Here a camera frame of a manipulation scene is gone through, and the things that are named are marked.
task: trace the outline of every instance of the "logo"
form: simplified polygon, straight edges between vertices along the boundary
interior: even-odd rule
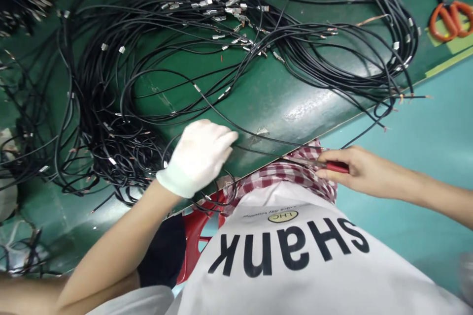
[[[271,222],[286,222],[294,219],[298,215],[299,213],[296,211],[284,211],[273,214],[268,218],[268,220]]]

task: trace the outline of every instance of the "scissors handle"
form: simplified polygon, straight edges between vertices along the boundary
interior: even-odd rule
[[[462,21],[460,19],[460,12],[468,17],[470,22],[470,29],[468,31],[463,30]],[[440,33],[437,30],[437,17],[440,16],[445,27],[449,32],[449,35]],[[445,3],[438,4],[435,8],[432,17],[430,18],[430,32],[433,37],[438,39],[440,42],[449,42],[456,37],[464,38],[473,32],[473,10],[464,2],[454,1],[446,7]]]
[[[331,170],[334,172],[340,172],[340,173],[350,173],[350,168],[349,166],[344,163],[344,162],[339,162],[339,161],[328,161],[325,164],[325,168],[327,170]]]

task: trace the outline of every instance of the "person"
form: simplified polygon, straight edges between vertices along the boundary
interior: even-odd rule
[[[473,192],[360,147],[321,152],[318,141],[293,154],[344,162],[349,174],[288,161],[268,165],[239,181],[236,203],[225,211],[229,215],[225,224],[207,244],[176,299],[165,285],[139,287],[136,269],[162,220],[182,198],[191,198],[218,176],[236,139],[236,132],[208,120],[188,125],[167,168],[80,261],[57,295],[55,312],[473,313],[335,206],[339,183],[432,209],[472,229]]]

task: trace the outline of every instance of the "hand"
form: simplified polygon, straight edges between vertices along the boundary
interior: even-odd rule
[[[316,175],[337,182],[357,192],[374,197],[408,200],[424,178],[421,173],[406,169],[359,147],[327,150],[319,161],[341,161],[348,164],[349,174],[319,170]]]
[[[182,133],[166,169],[156,174],[160,184],[184,198],[214,180],[232,152],[238,133],[209,120],[190,123]]]

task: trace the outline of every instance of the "red pliers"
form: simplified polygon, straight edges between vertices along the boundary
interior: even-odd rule
[[[470,29],[468,31],[463,29],[460,12],[466,15],[470,21]],[[438,16],[445,23],[449,35],[445,36],[445,34],[437,30],[436,22]],[[464,38],[473,32],[473,10],[468,4],[461,1],[439,0],[439,5],[430,18],[429,29],[432,36],[440,42],[449,42],[456,37]]]
[[[327,170],[331,170],[335,172],[350,173],[350,169],[348,168],[348,165],[344,162],[339,162],[339,161],[320,162],[317,160],[299,159],[295,157],[285,157],[284,159],[297,162],[302,165],[318,167],[318,168],[327,169]]]

